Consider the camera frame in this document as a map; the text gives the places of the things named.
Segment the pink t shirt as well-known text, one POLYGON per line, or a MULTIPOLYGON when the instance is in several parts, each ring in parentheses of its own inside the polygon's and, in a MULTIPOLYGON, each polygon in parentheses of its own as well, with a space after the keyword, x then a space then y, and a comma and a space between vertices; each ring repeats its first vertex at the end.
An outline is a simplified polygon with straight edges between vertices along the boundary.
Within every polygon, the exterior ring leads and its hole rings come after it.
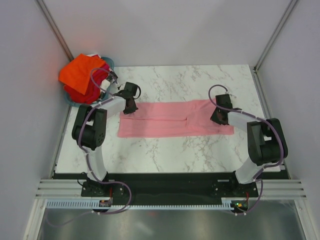
POLYGON ((234 127, 210 120, 216 107, 210 100, 141 102, 138 110, 120 114, 120 138, 173 138, 233 135, 234 127))

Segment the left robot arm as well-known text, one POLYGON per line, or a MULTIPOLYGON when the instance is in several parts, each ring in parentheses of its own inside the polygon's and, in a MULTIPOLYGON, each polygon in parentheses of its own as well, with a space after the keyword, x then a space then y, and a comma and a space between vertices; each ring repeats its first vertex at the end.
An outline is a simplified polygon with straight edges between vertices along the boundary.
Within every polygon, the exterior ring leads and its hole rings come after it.
POLYGON ((141 96, 141 88, 126 82, 124 88, 111 94, 96 105, 82 104, 78 107, 71 136, 83 151, 87 165, 87 177, 95 181, 92 191, 99 197, 110 191, 107 169, 104 164, 102 145, 106 138, 107 119, 118 113, 132 114, 138 110, 136 99, 141 96))

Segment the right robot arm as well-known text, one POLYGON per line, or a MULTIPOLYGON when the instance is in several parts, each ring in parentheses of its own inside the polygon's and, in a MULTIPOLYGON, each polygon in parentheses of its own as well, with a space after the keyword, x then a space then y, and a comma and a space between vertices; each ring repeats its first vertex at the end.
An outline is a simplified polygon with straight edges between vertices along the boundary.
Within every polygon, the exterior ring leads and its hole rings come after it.
POLYGON ((232 126, 247 134, 248 159, 234 172, 235 181, 229 191, 235 197, 247 191, 266 168, 277 167, 288 156, 288 147, 279 119, 264 119, 234 108, 229 94, 220 94, 211 99, 215 105, 210 120, 224 126, 232 126))

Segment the magenta t shirt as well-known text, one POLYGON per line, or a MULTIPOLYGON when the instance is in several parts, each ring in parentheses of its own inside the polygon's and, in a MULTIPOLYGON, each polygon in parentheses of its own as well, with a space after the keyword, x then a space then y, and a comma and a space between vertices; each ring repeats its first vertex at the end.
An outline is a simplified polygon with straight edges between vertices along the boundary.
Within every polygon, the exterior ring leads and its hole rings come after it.
POLYGON ((101 84, 109 76, 110 66, 106 63, 99 69, 93 71, 92 77, 97 84, 101 84))

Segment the teal laundry basket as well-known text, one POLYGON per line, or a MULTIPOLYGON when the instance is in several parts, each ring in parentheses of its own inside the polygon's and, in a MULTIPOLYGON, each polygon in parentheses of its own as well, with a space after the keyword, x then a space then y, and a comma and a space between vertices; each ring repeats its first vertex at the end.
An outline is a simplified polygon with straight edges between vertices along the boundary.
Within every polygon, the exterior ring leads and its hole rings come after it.
MULTIPOLYGON (((98 54, 89 54, 89 55, 87 55, 87 56, 89 56, 89 57, 98 56, 99 58, 101 58, 102 60, 104 60, 104 61, 106 62, 106 64, 109 65, 109 71, 110 71, 110 70, 114 71, 114 66, 115 66, 115 64, 114 64, 114 61, 113 61, 111 58, 106 57, 106 56, 100 56, 100 55, 98 55, 98 54)), ((101 91, 101 90, 103 90, 103 89, 101 88, 101 85, 100 85, 100 84, 97 84, 97 83, 94 81, 94 79, 93 79, 93 72, 94 72, 94 70, 97 70, 97 69, 99 69, 99 68, 94 68, 94 69, 91 71, 91 73, 90 73, 90 78, 91 78, 92 82, 93 82, 93 83, 100 89, 100 91, 101 91)), ((69 94, 68 94, 66 91, 65 91, 65 97, 66 97, 66 102, 67 102, 69 105, 73 106, 73 107, 79 107, 79 106, 82 104, 82 103, 76 103, 76 102, 72 101, 71 98, 70 98, 70 96, 69 96, 69 94)), ((99 100, 101 100, 100 97, 98 98, 98 100, 94 101, 94 102, 91 103, 91 104, 94 104, 94 103, 96 103, 96 102, 99 101, 99 100)))

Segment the red t shirt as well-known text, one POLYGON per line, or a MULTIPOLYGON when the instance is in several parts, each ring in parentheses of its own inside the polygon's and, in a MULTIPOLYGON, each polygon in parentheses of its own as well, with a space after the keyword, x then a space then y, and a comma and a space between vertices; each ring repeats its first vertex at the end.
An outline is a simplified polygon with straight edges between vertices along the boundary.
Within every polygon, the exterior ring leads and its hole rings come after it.
POLYGON ((92 104, 98 100, 100 89, 92 82, 90 76, 81 78, 66 78, 61 81, 64 83, 64 90, 68 93, 73 102, 81 104, 92 104))

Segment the orange t shirt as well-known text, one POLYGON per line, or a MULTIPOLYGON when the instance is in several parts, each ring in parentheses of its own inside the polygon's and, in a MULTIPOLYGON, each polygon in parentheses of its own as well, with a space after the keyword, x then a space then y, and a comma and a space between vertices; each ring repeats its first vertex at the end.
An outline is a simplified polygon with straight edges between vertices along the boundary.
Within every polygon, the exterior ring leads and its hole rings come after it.
POLYGON ((105 64, 106 62, 98 56, 87 56, 81 53, 60 70, 58 80, 63 83, 62 81, 66 78, 90 77, 93 69, 105 64))

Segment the aluminium front rail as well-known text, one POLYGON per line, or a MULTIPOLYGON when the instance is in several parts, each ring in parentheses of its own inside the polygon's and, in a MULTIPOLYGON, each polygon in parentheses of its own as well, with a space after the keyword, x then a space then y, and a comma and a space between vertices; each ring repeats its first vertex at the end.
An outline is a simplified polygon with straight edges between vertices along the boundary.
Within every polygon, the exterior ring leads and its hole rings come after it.
MULTIPOLYGON (((263 200, 305 200, 305 190, 297 179, 264 179, 257 188, 263 186, 263 200)), ((37 199, 79 199, 81 186, 73 179, 43 179, 36 190, 37 199)))

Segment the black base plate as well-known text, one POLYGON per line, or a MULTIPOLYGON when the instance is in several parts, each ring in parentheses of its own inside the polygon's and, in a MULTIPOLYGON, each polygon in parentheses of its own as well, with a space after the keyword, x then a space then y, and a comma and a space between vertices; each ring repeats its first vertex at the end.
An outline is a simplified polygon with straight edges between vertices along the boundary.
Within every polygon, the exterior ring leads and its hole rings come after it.
POLYGON ((82 197, 111 197, 118 204, 218 204, 222 198, 255 198, 255 183, 239 184, 233 173, 109 173, 108 184, 89 178, 82 197))

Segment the left aluminium frame post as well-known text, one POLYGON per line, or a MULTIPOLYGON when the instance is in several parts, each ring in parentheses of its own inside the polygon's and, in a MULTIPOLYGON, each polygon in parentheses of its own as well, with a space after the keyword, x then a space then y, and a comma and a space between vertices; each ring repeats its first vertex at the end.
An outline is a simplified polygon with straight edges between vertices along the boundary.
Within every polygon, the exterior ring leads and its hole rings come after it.
POLYGON ((48 23, 50 29, 52 30, 54 36, 56 37, 59 45, 61 46, 64 54, 66 55, 67 59, 69 61, 72 61, 74 59, 74 56, 72 54, 72 52, 70 51, 70 48, 68 47, 68 44, 65 40, 65 38, 63 37, 56 21, 54 20, 48 6, 46 5, 44 0, 35 0, 35 3, 38 5, 41 13, 44 16, 44 19, 46 20, 46 22, 48 23))

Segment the aluminium frame post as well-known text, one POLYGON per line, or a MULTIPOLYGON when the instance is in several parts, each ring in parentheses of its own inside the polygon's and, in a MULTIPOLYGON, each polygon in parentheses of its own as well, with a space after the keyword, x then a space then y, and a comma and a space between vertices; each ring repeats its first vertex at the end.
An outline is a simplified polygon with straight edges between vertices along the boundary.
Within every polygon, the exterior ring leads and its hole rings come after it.
POLYGON ((72 52, 70 51, 70 48, 68 47, 68 44, 65 40, 65 38, 63 37, 56 21, 54 20, 48 6, 46 5, 44 0, 35 0, 35 3, 38 5, 41 13, 44 16, 44 19, 46 20, 46 22, 48 23, 50 29, 52 30, 54 36, 56 37, 59 45, 61 46, 64 54, 66 55, 67 59, 69 61, 72 61, 74 59, 74 56, 72 54, 72 52))
POLYGON ((280 20, 278 21, 274 31, 272 32, 267 44, 265 45, 260 57, 258 58, 256 64, 251 67, 251 70, 254 74, 257 74, 261 66, 263 65, 266 57, 268 56, 269 52, 271 51, 273 45, 275 44, 276 40, 278 39, 280 33, 284 29, 286 23, 290 19, 293 11, 295 10, 296 6, 298 5, 299 0, 290 0, 287 7, 285 8, 283 14, 281 15, 280 20))

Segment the right aluminium frame post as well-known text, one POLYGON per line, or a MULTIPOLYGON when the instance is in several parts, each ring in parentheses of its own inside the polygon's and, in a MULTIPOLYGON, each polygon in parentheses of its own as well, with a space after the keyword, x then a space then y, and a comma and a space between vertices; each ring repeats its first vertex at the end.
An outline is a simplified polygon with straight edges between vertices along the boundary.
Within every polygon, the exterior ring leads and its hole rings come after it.
POLYGON ((290 0, 287 7, 285 8, 283 14, 281 15, 280 20, 278 21, 274 31, 272 32, 267 44, 265 45, 260 57, 258 58, 256 64, 251 67, 251 70, 254 74, 257 74, 261 66, 263 65, 266 57, 268 56, 269 52, 271 51, 273 45, 275 44, 276 40, 278 39, 280 33, 284 29, 286 23, 290 19, 293 11, 295 10, 296 6, 298 5, 299 0, 290 0))

